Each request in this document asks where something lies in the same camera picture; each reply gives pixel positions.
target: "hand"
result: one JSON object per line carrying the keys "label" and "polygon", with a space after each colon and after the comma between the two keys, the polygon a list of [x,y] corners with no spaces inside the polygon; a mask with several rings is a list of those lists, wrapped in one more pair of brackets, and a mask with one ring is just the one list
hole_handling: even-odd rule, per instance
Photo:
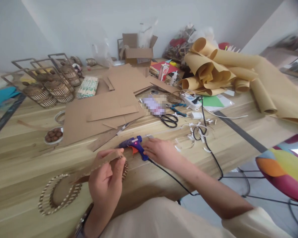
{"label": "hand", "polygon": [[177,170],[183,161],[187,161],[170,141],[150,138],[142,147],[144,154],[150,159],[172,171]]}
{"label": "hand", "polygon": [[[114,150],[98,152],[95,160],[105,157],[112,151]],[[98,212],[111,213],[111,215],[114,212],[122,194],[122,175],[125,161],[126,158],[122,157],[113,161],[115,162],[113,168],[110,163],[106,163],[91,173],[88,181],[89,192],[94,202],[94,208]]]}

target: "person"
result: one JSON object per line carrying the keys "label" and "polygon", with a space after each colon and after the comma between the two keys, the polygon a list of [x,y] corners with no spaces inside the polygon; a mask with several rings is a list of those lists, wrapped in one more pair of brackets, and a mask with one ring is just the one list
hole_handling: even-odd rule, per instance
{"label": "person", "polygon": [[[167,198],[153,198],[135,210],[110,221],[122,193],[125,158],[112,170],[109,163],[95,170],[89,178],[94,206],[83,227],[86,238],[96,237],[218,237],[263,238],[290,237],[260,207],[253,207],[223,183],[202,172],[184,158],[169,141],[149,139],[144,154],[191,183],[208,205],[222,219],[223,227],[213,227]],[[96,159],[112,150],[100,151]]]}

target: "power strip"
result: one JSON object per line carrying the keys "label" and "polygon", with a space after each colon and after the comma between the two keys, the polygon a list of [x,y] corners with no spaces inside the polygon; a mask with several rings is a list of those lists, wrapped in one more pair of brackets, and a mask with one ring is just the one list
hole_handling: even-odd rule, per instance
{"label": "power strip", "polygon": [[197,101],[197,103],[194,104],[192,101],[195,99],[195,97],[191,96],[188,93],[181,93],[180,98],[182,98],[185,104],[187,104],[188,107],[192,110],[197,110],[202,106],[202,103],[200,101]]}

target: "scissors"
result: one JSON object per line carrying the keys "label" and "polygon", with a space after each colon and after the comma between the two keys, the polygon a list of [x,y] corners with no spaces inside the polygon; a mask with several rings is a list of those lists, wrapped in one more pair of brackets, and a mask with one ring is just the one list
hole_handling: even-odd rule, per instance
{"label": "scissors", "polygon": [[176,128],[178,126],[177,122],[179,121],[179,119],[172,114],[154,115],[154,116],[160,118],[162,123],[165,124],[167,127]]}

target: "wooden tabletop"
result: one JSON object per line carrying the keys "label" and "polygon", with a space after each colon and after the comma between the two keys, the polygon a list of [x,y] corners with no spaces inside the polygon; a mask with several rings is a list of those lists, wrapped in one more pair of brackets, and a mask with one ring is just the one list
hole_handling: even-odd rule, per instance
{"label": "wooden tabletop", "polygon": [[[298,133],[298,125],[260,114],[250,92],[234,97],[225,96],[235,105],[221,112],[228,117],[248,115],[232,121],[262,146],[270,148]],[[186,158],[211,176],[220,176],[211,154],[203,149],[205,144],[196,141],[190,148],[192,144],[187,139],[189,127],[168,132],[170,128],[152,115],[138,119],[96,152],[91,152],[86,147],[99,135],[69,146],[60,144],[48,152],[51,146],[43,142],[46,132],[17,124],[17,120],[22,120],[31,125],[53,128],[59,125],[54,121],[54,116],[64,109],[64,104],[43,109],[26,98],[0,132],[0,238],[67,237],[91,202],[88,186],[83,184],[79,196],[68,207],[53,215],[42,216],[37,209],[37,203],[46,183],[59,174],[72,173],[90,164],[97,151],[114,148],[123,140],[138,135],[144,137],[152,134],[166,140],[177,138],[182,147],[181,153]],[[261,154],[221,119],[207,112],[205,116],[212,120],[217,119],[216,125],[212,125],[208,130],[207,141],[224,173]],[[197,120],[179,118],[178,128],[190,122],[197,123]],[[123,182],[123,193],[114,216],[136,208],[152,197],[166,196],[177,200],[187,194],[162,170],[150,162],[143,162],[139,154],[132,156],[131,149],[126,149],[124,155],[129,162],[129,171]]]}

